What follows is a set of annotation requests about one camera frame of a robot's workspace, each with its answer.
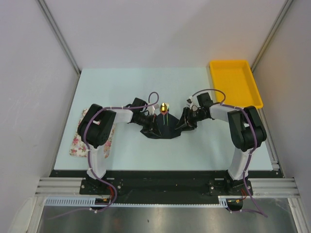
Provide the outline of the iridescent rainbow fork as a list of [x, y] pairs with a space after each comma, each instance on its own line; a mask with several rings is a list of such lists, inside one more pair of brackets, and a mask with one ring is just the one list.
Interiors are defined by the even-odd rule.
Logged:
[[166, 104], [166, 108], [167, 108], [167, 113], [166, 113], [166, 119], [167, 119], [167, 125], [169, 125], [169, 111], [170, 111], [170, 107], [169, 104]]

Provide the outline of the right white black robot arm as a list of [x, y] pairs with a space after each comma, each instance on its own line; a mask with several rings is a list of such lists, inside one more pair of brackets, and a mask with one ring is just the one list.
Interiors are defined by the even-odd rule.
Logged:
[[191, 131], [197, 128], [197, 122], [205, 119], [217, 119], [229, 124], [235, 150], [231, 165], [226, 171], [224, 189], [228, 194], [235, 195], [246, 183], [253, 152], [267, 138], [265, 127], [255, 106], [241, 108], [213, 102], [207, 92], [197, 96], [197, 106], [193, 97], [194, 95], [187, 99], [187, 106], [184, 107], [176, 128]]

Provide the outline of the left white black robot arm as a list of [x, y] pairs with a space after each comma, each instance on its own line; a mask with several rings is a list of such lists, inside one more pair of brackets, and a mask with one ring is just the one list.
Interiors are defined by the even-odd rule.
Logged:
[[99, 155], [99, 148], [108, 141], [113, 126], [118, 123], [135, 123], [142, 127], [146, 136], [160, 137], [157, 116], [154, 109], [158, 102], [147, 103], [135, 98], [133, 103], [121, 107], [101, 107], [92, 104], [78, 126], [77, 133], [87, 148], [87, 174], [93, 178], [90, 188], [97, 194], [107, 190], [107, 181], [102, 179], [106, 174], [104, 157]]

